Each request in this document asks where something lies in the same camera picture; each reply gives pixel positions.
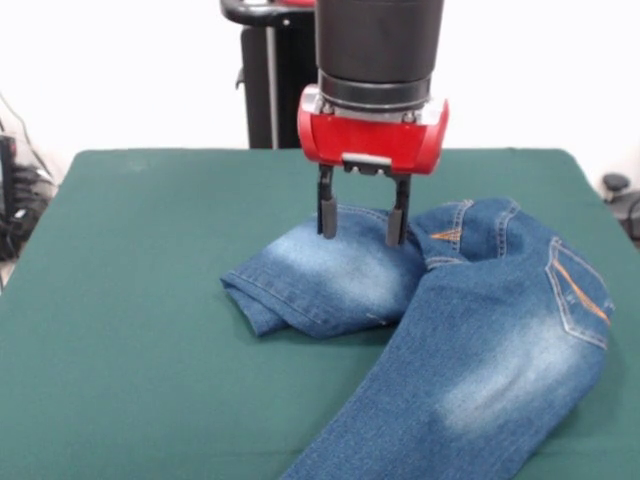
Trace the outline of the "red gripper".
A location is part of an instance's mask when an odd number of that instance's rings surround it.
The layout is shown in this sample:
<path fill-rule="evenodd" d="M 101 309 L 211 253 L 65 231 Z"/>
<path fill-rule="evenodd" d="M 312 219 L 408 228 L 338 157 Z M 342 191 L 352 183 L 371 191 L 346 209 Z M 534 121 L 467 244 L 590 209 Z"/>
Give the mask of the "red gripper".
<path fill-rule="evenodd" d="M 302 150 L 308 159 L 321 163 L 317 182 L 317 233 L 333 239 L 337 232 L 332 166 L 364 163 L 403 174 L 392 176 L 395 201 L 389 212 L 386 234 L 388 246 L 402 245 L 407 235 L 411 192 L 411 176 L 405 174 L 429 175 L 436 168 L 449 121 L 449 102 L 427 103 L 415 122 L 327 114 L 319 110 L 318 103 L 317 98 L 302 100 L 298 109 Z"/>

